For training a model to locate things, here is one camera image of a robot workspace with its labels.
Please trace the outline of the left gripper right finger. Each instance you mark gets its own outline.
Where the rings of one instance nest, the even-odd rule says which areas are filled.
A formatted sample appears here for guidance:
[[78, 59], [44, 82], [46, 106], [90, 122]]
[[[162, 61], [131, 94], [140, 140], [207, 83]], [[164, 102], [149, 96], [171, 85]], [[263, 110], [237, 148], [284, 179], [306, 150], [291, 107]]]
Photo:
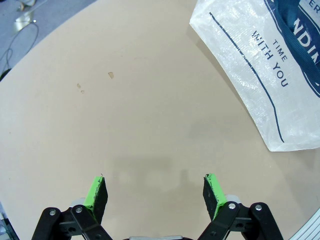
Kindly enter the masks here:
[[283, 236], [269, 206], [255, 202], [250, 207], [227, 200], [213, 173], [206, 174], [203, 198], [210, 223], [200, 240], [226, 240], [231, 232], [240, 232], [245, 240], [282, 240]]

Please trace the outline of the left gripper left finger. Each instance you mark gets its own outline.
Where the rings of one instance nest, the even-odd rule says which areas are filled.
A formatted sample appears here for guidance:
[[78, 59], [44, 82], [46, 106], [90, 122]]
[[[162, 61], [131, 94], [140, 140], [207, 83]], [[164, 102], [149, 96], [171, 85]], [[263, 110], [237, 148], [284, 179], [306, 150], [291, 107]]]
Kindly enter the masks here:
[[101, 225], [107, 201], [105, 178], [96, 176], [82, 204], [65, 211], [56, 207], [45, 208], [32, 239], [70, 240], [81, 236], [85, 240], [110, 240], [111, 236]]

